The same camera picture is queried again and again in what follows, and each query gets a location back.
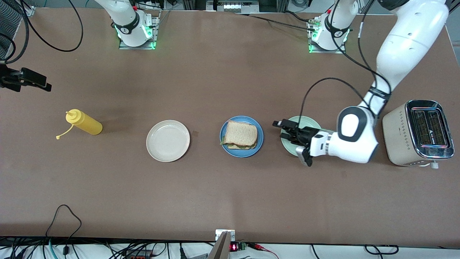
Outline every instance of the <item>mustard bottle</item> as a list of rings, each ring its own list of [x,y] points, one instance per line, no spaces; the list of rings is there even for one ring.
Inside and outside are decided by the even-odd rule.
[[[69,132],[74,126],[88,132],[91,135],[97,135],[101,133],[102,124],[99,121],[88,116],[86,113],[78,109],[72,109],[65,113],[67,114],[65,116],[65,119],[68,123],[72,125],[70,126],[70,129],[68,129],[66,132],[62,133],[59,136],[56,136],[56,139],[59,139],[62,135]]]

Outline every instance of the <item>table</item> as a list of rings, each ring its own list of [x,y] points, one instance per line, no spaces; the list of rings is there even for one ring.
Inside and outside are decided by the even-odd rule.
[[[380,123],[381,148],[365,165],[318,157],[304,167],[284,150],[271,124],[298,115],[312,83],[339,77],[365,93],[372,82],[342,55],[308,53],[304,31],[225,12],[171,12],[156,50],[127,51],[117,49],[104,10],[78,11],[85,28],[79,49],[54,51],[31,32],[11,66],[48,76],[52,91],[1,90],[0,235],[44,235],[66,203],[83,221],[77,236],[213,240],[215,229],[227,228],[255,242],[460,245],[459,156],[437,171],[394,166]],[[302,25],[287,14],[265,17]],[[347,43],[356,58],[360,20]],[[372,66],[395,20],[367,17],[362,46]],[[80,36],[72,9],[39,8],[32,22],[61,48]],[[410,99],[434,99],[456,138],[458,74],[443,30],[383,114]],[[346,86],[325,82],[311,92],[305,115],[335,129],[339,111],[357,103]],[[101,121],[103,132],[74,129],[57,141],[72,108]],[[264,129],[261,150],[247,159],[219,146],[222,124],[235,115]],[[191,134],[188,152],[172,163],[154,160],[145,147],[150,128],[166,119]],[[62,210],[51,235],[77,226]]]

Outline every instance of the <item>bread slice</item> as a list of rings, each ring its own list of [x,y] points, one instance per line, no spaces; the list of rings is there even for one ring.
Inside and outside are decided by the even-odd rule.
[[[252,148],[257,141],[257,128],[254,125],[229,120],[223,144],[234,144],[238,149]]]

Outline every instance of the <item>red wire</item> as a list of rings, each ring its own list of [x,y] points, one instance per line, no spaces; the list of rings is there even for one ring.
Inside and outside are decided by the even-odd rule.
[[[272,254],[274,254],[274,255],[276,256],[277,259],[280,259],[280,258],[276,255],[276,253],[274,253],[274,252],[268,250],[267,248],[264,248],[264,251],[265,251],[265,252],[272,253]]]

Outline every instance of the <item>electrical connector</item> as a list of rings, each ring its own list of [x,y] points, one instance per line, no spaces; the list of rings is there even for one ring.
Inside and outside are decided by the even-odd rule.
[[[63,255],[69,254],[69,247],[68,246],[64,246],[64,248],[62,248],[62,254]]]
[[[184,249],[182,246],[180,247],[180,259],[188,259],[187,256],[185,255]]]
[[[252,249],[255,249],[255,250],[258,250],[258,251],[263,251],[265,248],[261,245],[258,245],[256,243],[250,243],[250,242],[246,242],[246,245]]]

